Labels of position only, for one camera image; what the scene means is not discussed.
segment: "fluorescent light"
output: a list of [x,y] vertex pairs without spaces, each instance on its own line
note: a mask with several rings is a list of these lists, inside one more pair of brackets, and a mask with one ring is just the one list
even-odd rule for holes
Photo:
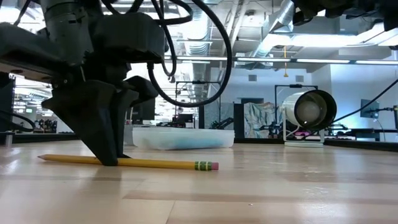
[[290,62],[289,58],[245,58],[239,57],[236,59],[239,62]]
[[349,63],[349,60],[333,59],[297,59],[298,63]]
[[25,102],[21,102],[21,101],[14,101],[14,105],[25,106],[26,103]]
[[357,60],[356,63],[361,65],[398,65],[398,61],[390,60]]
[[300,47],[344,47],[350,44],[357,44],[356,36],[299,34],[292,38],[291,43]]
[[192,60],[184,60],[182,63],[210,63],[207,61],[192,61]]
[[51,88],[51,86],[35,86],[35,85],[16,85],[16,88]]
[[192,43],[192,44],[212,44],[211,40],[190,40],[190,39],[177,39],[176,42],[180,43]]
[[120,8],[130,8],[131,5],[130,4],[112,4],[113,7],[120,7]]
[[226,57],[178,56],[177,60],[226,61]]

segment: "ceiling light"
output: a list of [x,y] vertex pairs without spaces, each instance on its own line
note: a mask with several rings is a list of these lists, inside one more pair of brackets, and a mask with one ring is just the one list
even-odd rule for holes
[[240,57],[236,59],[239,62],[290,62],[289,58],[248,58]]
[[390,60],[357,60],[360,65],[398,65],[398,61]]
[[113,7],[118,7],[118,8],[130,8],[131,5],[130,4],[112,4]]
[[182,61],[182,63],[205,63],[205,64],[209,64],[210,62],[207,62],[207,61],[184,60],[184,61]]
[[300,47],[344,47],[350,44],[356,44],[356,36],[299,34],[292,37],[291,43]]
[[226,61],[226,57],[198,57],[198,56],[178,56],[178,60],[191,60],[191,61]]
[[212,44],[211,40],[188,40],[188,39],[177,39],[176,42],[180,43],[192,43],[192,44]]
[[299,63],[349,63],[349,60],[335,59],[297,59]]
[[25,109],[25,108],[26,108],[25,106],[16,106],[16,105],[12,107],[12,109]]

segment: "green band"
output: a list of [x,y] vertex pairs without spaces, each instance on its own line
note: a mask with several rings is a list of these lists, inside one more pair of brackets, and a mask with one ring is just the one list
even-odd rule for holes
[[195,170],[211,171],[211,162],[195,161]]

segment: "pencil eraser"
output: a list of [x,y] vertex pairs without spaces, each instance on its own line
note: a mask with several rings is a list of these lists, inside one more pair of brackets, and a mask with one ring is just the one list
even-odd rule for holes
[[218,162],[211,163],[211,170],[218,170]]

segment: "black cable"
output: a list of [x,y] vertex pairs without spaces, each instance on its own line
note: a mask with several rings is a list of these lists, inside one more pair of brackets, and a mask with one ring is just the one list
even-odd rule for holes
[[135,0],[131,5],[130,9],[127,11],[127,13],[137,12],[143,2],[144,0]]
[[386,132],[385,132],[385,130],[384,130],[384,128],[383,128],[383,125],[381,125],[381,123],[380,123],[380,121],[379,121],[378,119],[376,119],[376,121],[379,123],[380,128],[381,128],[381,131],[383,132],[384,141],[386,141]]
[[164,16],[164,1],[159,0],[159,5],[160,5],[160,11],[162,12],[162,15]]
[[0,114],[6,114],[6,115],[14,116],[16,118],[20,118],[20,119],[28,122],[32,126],[32,128],[25,128],[25,127],[23,127],[23,126],[21,126],[19,124],[13,123],[9,119],[6,119],[6,118],[0,116],[0,120],[5,122],[6,124],[10,125],[14,130],[20,130],[20,131],[23,131],[23,132],[32,132],[35,129],[35,123],[33,121],[31,121],[30,119],[25,118],[25,117],[23,117],[23,116],[21,116],[19,114],[10,113],[10,112],[3,111],[3,110],[0,110]]
[[[106,0],[101,0],[102,3],[105,5],[105,7],[112,12],[112,14],[120,14],[120,12],[118,12],[117,10],[115,10],[115,8],[112,6],[112,4],[110,2],[107,2]],[[127,11],[127,13],[130,12],[137,12],[139,9],[139,6],[142,4],[140,3],[141,0],[137,0],[134,1],[131,8]],[[181,0],[170,0],[172,3],[182,7],[183,9],[185,9],[188,12],[188,16],[185,17],[179,17],[179,18],[171,18],[171,19],[165,19],[164,20],[164,24],[165,25],[179,25],[179,24],[183,24],[186,22],[190,22],[193,19],[193,11],[191,9],[191,7],[189,7],[189,5]]]
[[24,6],[22,7],[21,11],[19,12],[17,20],[14,22],[14,26],[18,26],[21,22],[22,16],[24,16],[27,8],[29,7],[31,0],[26,0]]
[[216,94],[214,94],[212,97],[210,97],[207,100],[201,101],[201,102],[196,102],[196,103],[182,103],[178,102],[176,100],[171,99],[159,86],[159,84],[156,81],[155,75],[154,75],[154,64],[153,63],[148,63],[148,73],[149,73],[149,78],[150,81],[152,82],[154,88],[158,91],[159,95],[163,97],[166,101],[169,103],[175,105],[175,106],[181,106],[181,107],[187,107],[187,108],[193,108],[193,107],[199,107],[199,106],[204,106],[209,103],[214,102],[217,100],[221,94],[224,92],[228,82],[229,78],[231,77],[231,70],[232,70],[232,47],[231,47],[231,42],[229,41],[229,36],[225,31],[224,25],[220,22],[216,14],[202,1],[202,0],[192,0],[193,3],[195,3],[203,12],[207,14],[207,16],[213,21],[214,25],[217,27],[219,30],[226,46],[226,54],[227,54],[227,60],[226,60],[226,71],[225,71],[225,76],[223,81],[221,82],[220,89],[217,91]]
[[112,4],[111,4],[109,1],[107,1],[107,0],[101,0],[101,1],[102,1],[102,3],[105,5],[105,7],[107,8],[107,10],[109,10],[110,12],[112,12],[112,14],[114,14],[114,15],[120,14],[120,12],[118,12],[118,11],[112,6]]
[[162,26],[162,28],[164,30],[164,34],[166,35],[167,43],[169,44],[170,52],[172,54],[172,56],[171,56],[171,58],[172,58],[172,71],[169,73],[169,71],[166,68],[166,64],[165,64],[164,60],[162,61],[162,68],[163,68],[164,73],[168,77],[172,77],[172,76],[175,75],[175,72],[177,71],[177,56],[175,54],[175,49],[174,49],[172,36],[171,36],[171,34],[169,32],[169,29],[167,28],[167,25],[165,25],[165,23],[164,23],[164,21],[165,21],[164,20],[164,14],[163,14],[163,12],[161,10],[161,8],[164,8],[164,6],[159,8],[159,6],[157,5],[157,1],[156,0],[151,0],[151,1],[152,1],[152,4],[155,7],[157,15],[159,16],[160,24],[161,24],[161,26]]
[[[368,107],[369,105],[371,105],[372,103],[374,103],[377,99],[379,99],[382,95],[384,95],[387,91],[389,91],[389,90],[390,90],[395,84],[397,84],[397,83],[398,83],[398,79],[395,80],[394,82],[392,82],[391,85],[389,85],[385,90],[383,90],[380,94],[378,94],[377,97],[375,97],[373,100],[369,101],[369,103],[366,103],[363,107],[361,107],[360,109],[358,109],[358,110],[356,110],[356,111],[354,111],[354,112],[351,112],[351,113],[346,114],[346,115],[344,115],[344,116],[342,116],[342,117],[340,117],[340,118],[338,118],[338,119],[335,119],[335,120],[334,120],[332,123],[330,123],[329,125],[331,125],[331,124],[333,124],[333,123],[335,123],[335,122],[337,122],[337,121],[341,121],[342,119],[345,119],[345,118],[347,118],[347,117],[349,117],[349,116],[351,116],[351,115],[354,115],[354,114],[360,112],[361,110],[365,109],[366,107]],[[313,136],[315,133],[317,133],[317,132],[319,132],[319,131],[320,131],[320,130],[313,131],[311,134],[309,134],[309,135],[307,135],[307,136],[304,136],[301,140],[305,140],[306,137]]]

